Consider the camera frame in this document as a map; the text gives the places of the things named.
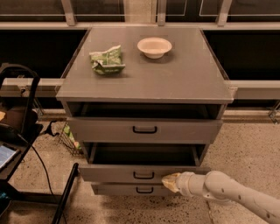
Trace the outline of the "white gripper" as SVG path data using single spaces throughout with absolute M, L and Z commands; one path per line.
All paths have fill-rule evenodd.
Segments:
M 173 173 L 162 177 L 163 185 L 173 193 L 183 196 L 203 196 L 205 176 L 193 172 Z

